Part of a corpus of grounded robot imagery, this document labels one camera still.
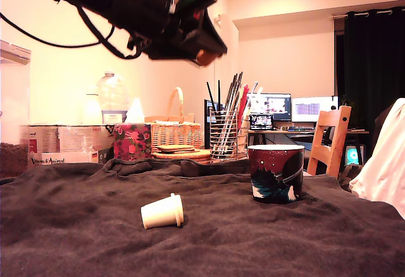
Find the wicker basket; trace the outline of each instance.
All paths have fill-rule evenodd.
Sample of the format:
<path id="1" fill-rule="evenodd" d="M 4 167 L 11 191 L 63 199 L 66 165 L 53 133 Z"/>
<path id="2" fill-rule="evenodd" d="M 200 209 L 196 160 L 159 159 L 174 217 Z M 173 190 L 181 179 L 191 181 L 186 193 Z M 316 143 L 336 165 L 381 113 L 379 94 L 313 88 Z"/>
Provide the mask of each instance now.
<path id="1" fill-rule="evenodd" d="M 175 95 L 179 98 L 179 116 L 170 116 L 170 109 Z M 183 114 L 183 92 L 176 87 L 170 96 L 166 116 L 145 118 L 151 123 L 152 152 L 158 151 L 159 145 L 186 144 L 195 148 L 201 146 L 201 125 L 194 123 L 194 114 Z"/>

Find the white fabric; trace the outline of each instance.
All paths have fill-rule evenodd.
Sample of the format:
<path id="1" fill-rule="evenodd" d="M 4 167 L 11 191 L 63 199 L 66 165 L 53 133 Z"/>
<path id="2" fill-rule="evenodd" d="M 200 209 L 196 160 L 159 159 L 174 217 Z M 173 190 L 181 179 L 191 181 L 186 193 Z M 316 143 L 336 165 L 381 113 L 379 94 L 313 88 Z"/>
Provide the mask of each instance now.
<path id="1" fill-rule="evenodd" d="M 349 187 L 360 198 L 393 205 L 405 219 L 405 98 L 390 110 L 372 157 Z"/>

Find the laptop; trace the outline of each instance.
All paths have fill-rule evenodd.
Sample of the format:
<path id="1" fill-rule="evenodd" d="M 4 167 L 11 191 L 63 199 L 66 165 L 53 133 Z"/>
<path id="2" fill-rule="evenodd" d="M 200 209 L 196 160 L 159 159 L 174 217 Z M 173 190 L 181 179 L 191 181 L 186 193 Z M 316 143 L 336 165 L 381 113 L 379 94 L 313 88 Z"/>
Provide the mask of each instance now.
<path id="1" fill-rule="evenodd" d="M 273 130 L 272 114 L 251 114 L 251 130 Z"/>

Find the plastic water bottle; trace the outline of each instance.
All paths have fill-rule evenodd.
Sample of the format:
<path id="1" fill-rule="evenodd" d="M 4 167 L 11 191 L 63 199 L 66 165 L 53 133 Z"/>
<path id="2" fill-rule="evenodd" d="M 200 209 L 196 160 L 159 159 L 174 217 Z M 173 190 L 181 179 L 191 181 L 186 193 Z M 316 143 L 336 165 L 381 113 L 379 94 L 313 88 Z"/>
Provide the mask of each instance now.
<path id="1" fill-rule="evenodd" d="M 121 76 L 106 71 L 97 83 L 103 124 L 123 123 L 129 109 L 129 96 Z"/>

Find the dark gray blanket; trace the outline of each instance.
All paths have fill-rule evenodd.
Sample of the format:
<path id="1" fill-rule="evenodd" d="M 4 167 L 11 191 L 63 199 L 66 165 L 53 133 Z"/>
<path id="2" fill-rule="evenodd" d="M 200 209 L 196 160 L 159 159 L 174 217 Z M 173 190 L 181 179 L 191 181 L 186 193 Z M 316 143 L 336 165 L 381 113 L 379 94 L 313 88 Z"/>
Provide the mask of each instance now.
<path id="1" fill-rule="evenodd" d="M 327 176 L 303 200 L 252 199 L 246 161 L 60 164 L 4 181 L 2 276 L 405 276 L 405 221 Z M 180 194 L 184 224 L 140 207 Z"/>

